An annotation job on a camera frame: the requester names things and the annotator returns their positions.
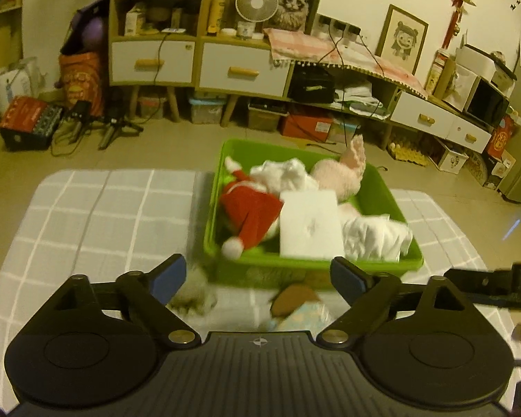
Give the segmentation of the grey plush toy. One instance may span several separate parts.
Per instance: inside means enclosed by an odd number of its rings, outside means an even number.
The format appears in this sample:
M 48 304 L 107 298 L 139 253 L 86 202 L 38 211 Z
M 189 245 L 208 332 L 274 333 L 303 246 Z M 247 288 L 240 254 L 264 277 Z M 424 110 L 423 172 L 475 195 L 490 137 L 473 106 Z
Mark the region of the grey plush toy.
M 209 313 L 217 304 L 215 288 L 210 285 L 202 267 L 187 267 L 186 280 L 168 303 L 168 308 L 179 314 Z

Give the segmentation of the white cloth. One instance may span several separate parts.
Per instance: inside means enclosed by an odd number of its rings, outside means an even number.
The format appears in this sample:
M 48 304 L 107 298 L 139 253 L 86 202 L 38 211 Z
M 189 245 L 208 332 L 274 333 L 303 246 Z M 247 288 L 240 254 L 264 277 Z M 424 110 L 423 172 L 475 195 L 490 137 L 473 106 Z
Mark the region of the white cloth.
M 408 254 L 414 235 L 389 215 L 359 215 L 344 222 L 342 237 L 348 259 L 397 263 Z

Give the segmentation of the doll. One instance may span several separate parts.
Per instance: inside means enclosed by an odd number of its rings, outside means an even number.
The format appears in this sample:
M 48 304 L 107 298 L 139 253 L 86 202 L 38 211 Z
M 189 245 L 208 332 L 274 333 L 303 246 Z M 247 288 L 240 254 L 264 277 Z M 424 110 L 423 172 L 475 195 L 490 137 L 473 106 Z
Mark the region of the doll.
M 309 332 L 316 337 L 335 318 L 320 296 L 303 283 L 281 289 L 270 301 L 270 317 L 262 328 L 269 332 Z

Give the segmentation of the white square pillow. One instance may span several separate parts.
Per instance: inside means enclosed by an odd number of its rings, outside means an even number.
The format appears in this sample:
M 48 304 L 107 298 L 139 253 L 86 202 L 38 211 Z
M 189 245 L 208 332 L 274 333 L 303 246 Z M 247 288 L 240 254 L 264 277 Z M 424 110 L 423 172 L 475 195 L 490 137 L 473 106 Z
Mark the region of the white square pillow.
M 284 191 L 280 199 L 281 257 L 331 260 L 344 256 L 338 200 L 333 190 Z

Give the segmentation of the pink bunny plush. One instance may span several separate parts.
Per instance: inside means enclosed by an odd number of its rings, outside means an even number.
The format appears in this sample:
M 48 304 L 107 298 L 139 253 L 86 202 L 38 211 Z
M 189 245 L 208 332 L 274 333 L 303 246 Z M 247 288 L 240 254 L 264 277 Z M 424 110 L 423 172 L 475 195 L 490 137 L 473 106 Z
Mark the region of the pink bunny plush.
M 338 202 L 346 202 L 360 191 L 367 166 L 362 134 L 356 134 L 339 160 L 324 158 L 311 170 L 311 177 L 323 190 L 333 190 Z

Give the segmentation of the santa plush toy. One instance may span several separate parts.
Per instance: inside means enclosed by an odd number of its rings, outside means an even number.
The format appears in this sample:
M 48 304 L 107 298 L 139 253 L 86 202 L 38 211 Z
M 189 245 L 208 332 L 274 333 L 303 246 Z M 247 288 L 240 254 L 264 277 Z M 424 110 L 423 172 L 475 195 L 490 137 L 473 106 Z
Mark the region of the santa plush toy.
M 278 234 L 283 202 L 244 173 L 230 156 L 224 159 L 224 166 L 233 181 L 224 187 L 219 203 L 232 235 L 222 244 L 221 251 L 226 258 L 237 260 L 245 251 Z

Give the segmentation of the white fluffy plush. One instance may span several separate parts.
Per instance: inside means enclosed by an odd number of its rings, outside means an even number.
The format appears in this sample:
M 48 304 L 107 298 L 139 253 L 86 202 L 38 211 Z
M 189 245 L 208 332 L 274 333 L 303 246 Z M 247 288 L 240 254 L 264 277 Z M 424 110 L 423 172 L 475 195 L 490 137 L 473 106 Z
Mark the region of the white fluffy plush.
M 265 186 L 266 190 L 279 196 L 283 191 L 315 191 L 318 182 L 308 174 L 303 162 L 293 158 L 284 162 L 266 160 L 253 167 L 250 177 Z

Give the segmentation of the grey checkered rug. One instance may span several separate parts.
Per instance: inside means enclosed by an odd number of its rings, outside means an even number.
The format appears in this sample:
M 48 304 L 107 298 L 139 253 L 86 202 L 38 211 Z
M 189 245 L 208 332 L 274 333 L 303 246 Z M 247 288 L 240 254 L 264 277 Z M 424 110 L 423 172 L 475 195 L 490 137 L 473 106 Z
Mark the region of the grey checkered rug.
M 68 277 L 108 283 L 129 270 L 148 272 L 173 253 L 204 266 L 204 228 L 213 172 L 63 170 L 33 194 L 0 271 L 0 407 L 17 405 L 3 367 L 20 328 Z M 486 265 L 458 225 L 426 193 L 392 190 L 422 251 L 423 267 L 403 276 L 425 283 L 450 267 Z M 210 330 L 252 332 L 269 318 L 275 290 L 217 286 L 217 303 L 188 322 Z

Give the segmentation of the yellow egg tray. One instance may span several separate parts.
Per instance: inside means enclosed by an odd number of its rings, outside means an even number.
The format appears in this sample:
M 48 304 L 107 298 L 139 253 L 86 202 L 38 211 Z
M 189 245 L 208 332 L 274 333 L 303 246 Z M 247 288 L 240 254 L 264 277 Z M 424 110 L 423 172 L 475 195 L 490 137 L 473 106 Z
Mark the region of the yellow egg tray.
M 407 140 L 393 140 L 387 146 L 390 156 L 400 162 L 410 163 L 421 167 L 426 167 L 427 157 L 416 146 Z

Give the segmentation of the white storage box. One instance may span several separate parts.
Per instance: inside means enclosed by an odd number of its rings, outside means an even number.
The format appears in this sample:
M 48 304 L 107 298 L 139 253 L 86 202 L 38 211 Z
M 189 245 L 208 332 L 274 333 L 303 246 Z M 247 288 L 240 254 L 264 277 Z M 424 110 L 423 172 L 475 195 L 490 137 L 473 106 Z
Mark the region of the white storage box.
M 439 139 L 431 142 L 428 156 L 439 171 L 452 174 L 459 174 L 469 158 L 468 154 L 452 149 Z

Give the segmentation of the red cardboard box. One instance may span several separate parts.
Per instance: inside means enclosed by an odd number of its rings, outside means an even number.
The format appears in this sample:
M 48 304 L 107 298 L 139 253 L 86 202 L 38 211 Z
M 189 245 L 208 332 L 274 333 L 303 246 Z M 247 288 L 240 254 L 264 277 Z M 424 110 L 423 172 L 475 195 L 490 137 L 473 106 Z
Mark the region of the red cardboard box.
M 279 133 L 287 138 L 302 138 L 324 143 L 328 139 L 333 118 L 290 113 L 279 122 Z

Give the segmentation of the microwave oven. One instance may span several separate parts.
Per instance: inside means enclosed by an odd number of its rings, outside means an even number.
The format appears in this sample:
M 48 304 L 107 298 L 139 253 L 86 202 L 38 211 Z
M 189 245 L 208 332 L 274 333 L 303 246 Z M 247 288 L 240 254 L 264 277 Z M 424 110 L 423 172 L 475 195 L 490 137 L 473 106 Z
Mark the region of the microwave oven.
M 443 101 L 457 111 L 494 127 L 504 118 L 508 99 L 480 75 L 456 65 Z

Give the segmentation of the black tripod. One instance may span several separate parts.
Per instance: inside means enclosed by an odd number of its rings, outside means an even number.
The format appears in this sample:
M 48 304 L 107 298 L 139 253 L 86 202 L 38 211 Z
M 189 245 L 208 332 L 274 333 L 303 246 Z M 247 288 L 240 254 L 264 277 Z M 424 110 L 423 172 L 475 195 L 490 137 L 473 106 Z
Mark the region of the black tripod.
M 62 135 L 67 138 L 69 145 L 74 145 L 74 150 L 81 143 L 83 136 L 95 129 L 101 131 L 99 151 L 106 150 L 125 130 L 130 130 L 136 136 L 144 132 L 144 127 L 130 121 L 123 106 L 118 104 L 106 106 L 103 116 L 92 116 L 91 103 L 78 101 L 72 109 L 66 111 L 62 122 L 67 123 Z

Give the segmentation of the clear storage bin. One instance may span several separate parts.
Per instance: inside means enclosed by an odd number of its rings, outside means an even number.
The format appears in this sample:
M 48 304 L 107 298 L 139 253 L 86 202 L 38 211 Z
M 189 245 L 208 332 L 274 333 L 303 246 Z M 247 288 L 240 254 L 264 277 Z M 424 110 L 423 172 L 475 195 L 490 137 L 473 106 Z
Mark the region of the clear storage bin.
M 190 98 L 191 122 L 194 124 L 219 124 L 222 120 L 226 100 Z

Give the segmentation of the red black box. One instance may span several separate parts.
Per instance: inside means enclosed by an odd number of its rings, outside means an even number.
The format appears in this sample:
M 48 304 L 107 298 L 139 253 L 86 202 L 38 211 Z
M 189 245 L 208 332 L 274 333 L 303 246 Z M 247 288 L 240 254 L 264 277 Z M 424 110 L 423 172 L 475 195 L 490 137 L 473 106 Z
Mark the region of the red black box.
M 63 106 L 29 96 L 17 96 L 0 121 L 7 151 L 46 151 L 65 113 Z

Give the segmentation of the black bag on shelf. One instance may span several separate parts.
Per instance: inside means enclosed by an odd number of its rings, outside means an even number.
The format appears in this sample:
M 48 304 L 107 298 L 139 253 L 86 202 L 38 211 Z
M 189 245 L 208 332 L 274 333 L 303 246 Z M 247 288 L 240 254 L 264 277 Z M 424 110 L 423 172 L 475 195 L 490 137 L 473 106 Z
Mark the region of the black bag on shelf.
M 320 66 L 295 66 L 288 90 L 288 97 L 307 104 L 331 104 L 334 102 L 335 79 Z

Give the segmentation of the orange snack bag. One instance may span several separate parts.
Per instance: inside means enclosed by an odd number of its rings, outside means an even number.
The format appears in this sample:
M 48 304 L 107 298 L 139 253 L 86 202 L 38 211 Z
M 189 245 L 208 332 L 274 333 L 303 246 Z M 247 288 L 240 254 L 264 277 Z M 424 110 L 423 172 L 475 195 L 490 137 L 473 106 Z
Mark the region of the orange snack bag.
M 97 52 L 78 55 L 60 55 L 60 83 L 65 93 L 66 106 L 73 109 L 79 101 L 91 104 L 90 115 L 104 113 L 104 67 Z

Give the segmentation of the white plastic bag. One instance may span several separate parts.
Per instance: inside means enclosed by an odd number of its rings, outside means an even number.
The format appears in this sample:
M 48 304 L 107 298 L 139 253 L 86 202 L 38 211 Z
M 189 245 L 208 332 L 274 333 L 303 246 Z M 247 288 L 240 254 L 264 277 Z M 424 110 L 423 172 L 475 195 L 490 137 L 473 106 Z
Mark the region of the white plastic bag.
M 24 58 L 0 69 L 0 115 L 17 96 L 36 98 L 42 88 L 36 57 Z

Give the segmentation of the framed girl drawing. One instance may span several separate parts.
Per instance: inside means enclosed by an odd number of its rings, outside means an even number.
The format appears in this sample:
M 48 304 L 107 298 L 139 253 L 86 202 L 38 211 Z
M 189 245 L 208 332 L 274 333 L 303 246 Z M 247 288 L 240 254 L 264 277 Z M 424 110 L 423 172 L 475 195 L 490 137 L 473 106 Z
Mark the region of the framed girl drawing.
M 428 23 L 389 5 L 375 54 L 414 74 L 418 69 Z

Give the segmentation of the pink cloth on cabinet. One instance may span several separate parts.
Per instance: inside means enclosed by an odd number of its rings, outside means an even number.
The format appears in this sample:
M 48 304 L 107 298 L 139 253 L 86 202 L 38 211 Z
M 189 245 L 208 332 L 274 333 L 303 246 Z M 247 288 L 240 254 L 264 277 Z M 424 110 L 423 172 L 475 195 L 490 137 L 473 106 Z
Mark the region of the pink cloth on cabinet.
M 365 46 L 356 43 L 343 46 L 330 39 L 275 28 L 265 28 L 264 34 L 270 44 L 273 61 L 348 69 L 394 83 L 422 99 L 428 96 L 412 73 L 373 55 Z

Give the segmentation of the purple ball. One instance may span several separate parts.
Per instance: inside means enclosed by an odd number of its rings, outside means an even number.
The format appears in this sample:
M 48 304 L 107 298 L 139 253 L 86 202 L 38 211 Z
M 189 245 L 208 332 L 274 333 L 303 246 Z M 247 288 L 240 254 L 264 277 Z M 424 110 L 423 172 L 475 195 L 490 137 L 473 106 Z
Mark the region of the purple ball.
M 100 50 L 107 42 L 108 25 L 101 17 L 91 19 L 82 30 L 82 45 L 84 50 Z

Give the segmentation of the wooden tv cabinet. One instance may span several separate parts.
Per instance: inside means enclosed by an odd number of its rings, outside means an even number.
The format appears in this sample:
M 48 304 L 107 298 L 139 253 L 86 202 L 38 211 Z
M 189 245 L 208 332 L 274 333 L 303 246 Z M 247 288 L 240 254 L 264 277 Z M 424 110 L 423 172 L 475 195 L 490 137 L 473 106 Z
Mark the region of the wooden tv cabinet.
M 229 124 L 241 97 L 261 97 L 288 101 L 288 90 L 295 66 L 272 60 L 266 34 L 259 40 L 207 34 L 212 0 L 158 0 L 161 4 L 180 2 L 199 5 L 197 26 L 188 34 L 157 33 L 125 36 L 124 3 L 150 3 L 153 0 L 111 0 L 109 25 L 109 78 L 114 86 L 130 86 L 137 92 L 144 85 L 165 87 L 173 112 L 177 112 L 178 88 L 219 91 L 229 97 L 221 125 Z M 385 134 L 393 126 L 431 134 L 481 154 L 491 134 L 471 122 L 451 106 L 428 94 L 426 99 L 405 91 L 394 83 L 352 70 L 321 66 L 329 71 L 359 74 L 373 80 L 377 99 L 389 114 L 384 119 Z

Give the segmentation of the red hanging decoration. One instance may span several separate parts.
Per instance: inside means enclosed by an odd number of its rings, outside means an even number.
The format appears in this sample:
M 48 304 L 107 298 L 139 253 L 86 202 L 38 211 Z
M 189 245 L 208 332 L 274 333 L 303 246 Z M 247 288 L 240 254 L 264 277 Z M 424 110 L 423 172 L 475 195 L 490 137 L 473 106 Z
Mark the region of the red hanging decoration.
M 465 6 L 475 7 L 475 2 L 472 0 L 452 0 L 453 13 L 442 41 L 441 49 L 447 50 L 452 39 L 458 35 L 460 31 L 459 25 L 461 23 L 461 19 L 463 14 L 467 12 Z

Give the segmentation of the yellow bottle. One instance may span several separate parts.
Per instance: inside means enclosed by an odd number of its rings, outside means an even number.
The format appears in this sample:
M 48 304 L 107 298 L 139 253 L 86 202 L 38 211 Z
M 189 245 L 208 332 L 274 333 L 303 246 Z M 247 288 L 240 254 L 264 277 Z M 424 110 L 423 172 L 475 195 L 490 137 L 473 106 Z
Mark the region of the yellow bottle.
M 207 23 L 207 34 L 216 36 L 223 22 L 226 0 L 212 0 L 210 3 L 209 18 Z

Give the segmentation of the framed raccoon picture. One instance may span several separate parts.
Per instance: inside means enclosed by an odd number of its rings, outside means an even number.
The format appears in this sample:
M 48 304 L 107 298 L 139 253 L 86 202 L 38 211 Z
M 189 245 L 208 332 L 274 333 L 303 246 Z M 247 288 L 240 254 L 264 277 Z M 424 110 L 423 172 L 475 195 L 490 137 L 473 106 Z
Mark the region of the framed raccoon picture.
M 278 0 L 273 17 L 263 23 L 264 28 L 276 28 L 304 34 L 311 33 L 320 0 Z

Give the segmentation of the small white desk fan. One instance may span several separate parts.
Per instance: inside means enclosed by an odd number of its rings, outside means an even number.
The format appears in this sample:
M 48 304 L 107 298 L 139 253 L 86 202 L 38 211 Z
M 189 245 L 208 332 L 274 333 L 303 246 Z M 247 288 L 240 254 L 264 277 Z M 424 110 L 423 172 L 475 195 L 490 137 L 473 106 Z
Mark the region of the small white desk fan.
M 271 19 L 279 8 L 279 0 L 235 0 L 237 12 L 248 22 L 265 22 Z

